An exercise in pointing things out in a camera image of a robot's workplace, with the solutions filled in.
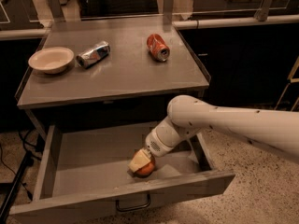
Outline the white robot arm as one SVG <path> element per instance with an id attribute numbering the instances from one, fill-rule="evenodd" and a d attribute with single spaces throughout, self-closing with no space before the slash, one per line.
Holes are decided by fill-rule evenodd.
<path id="1" fill-rule="evenodd" d="M 245 143 L 299 162 L 299 113 L 210 105 L 179 95 L 167 105 L 166 117 L 147 135 L 128 164 L 131 172 L 149 175 L 155 159 L 203 129 L 231 135 Z"/>

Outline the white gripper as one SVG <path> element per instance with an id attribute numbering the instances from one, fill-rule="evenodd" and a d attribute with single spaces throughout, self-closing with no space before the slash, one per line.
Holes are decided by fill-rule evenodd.
<path id="1" fill-rule="evenodd" d="M 128 164 L 128 167 L 135 173 L 138 169 L 153 161 L 151 154 L 155 157 L 162 157 L 169 153 L 174 146 L 175 143 L 170 134 L 151 131 L 145 140 L 147 149 L 139 149 Z"/>

